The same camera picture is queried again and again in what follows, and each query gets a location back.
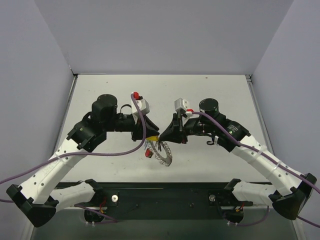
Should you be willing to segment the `yellow tag key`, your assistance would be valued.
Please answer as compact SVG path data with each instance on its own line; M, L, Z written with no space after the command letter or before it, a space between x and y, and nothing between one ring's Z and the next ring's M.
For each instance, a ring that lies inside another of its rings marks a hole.
M147 140L150 142L157 142L157 141L159 141L159 137L158 136L150 136L147 138Z

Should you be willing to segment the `metal disc keyring holder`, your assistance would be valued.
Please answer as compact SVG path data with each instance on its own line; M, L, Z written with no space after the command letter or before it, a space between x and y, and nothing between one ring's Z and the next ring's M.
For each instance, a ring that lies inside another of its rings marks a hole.
M151 158L155 158L161 165L169 167L173 162L173 155L169 145L164 141L146 141L144 144L144 149L150 149L153 152Z

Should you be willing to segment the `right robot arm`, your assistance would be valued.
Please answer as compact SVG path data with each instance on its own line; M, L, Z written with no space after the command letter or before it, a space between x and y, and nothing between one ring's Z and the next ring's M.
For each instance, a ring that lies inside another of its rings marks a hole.
M249 130L220 113L216 99L203 99L199 111L193 111L188 104L182 98L174 102L172 121L159 139L186 144L189 136L210 137L208 144L241 158L269 181L258 184L235 178L224 188L231 199L273 207L282 217L296 220L316 190L317 178L311 173L302 174L275 157Z

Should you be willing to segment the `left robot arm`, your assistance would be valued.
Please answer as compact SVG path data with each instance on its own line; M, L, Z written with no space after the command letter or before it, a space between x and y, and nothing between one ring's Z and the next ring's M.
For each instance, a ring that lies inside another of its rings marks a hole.
M56 189L83 158L96 155L94 149L107 139L108 132L130 132L131 139L140 141L141 146L146 138L159 135L159 128L147 117L149 103L138 92L133 92L130 98L131 114L123 114L117 111L118 100L114 95L100 95L52 157L36 167L29 179L8 187L7 195L34 227L45 225L65 208L82 203L96 206L108 199L104 188L93 179Z

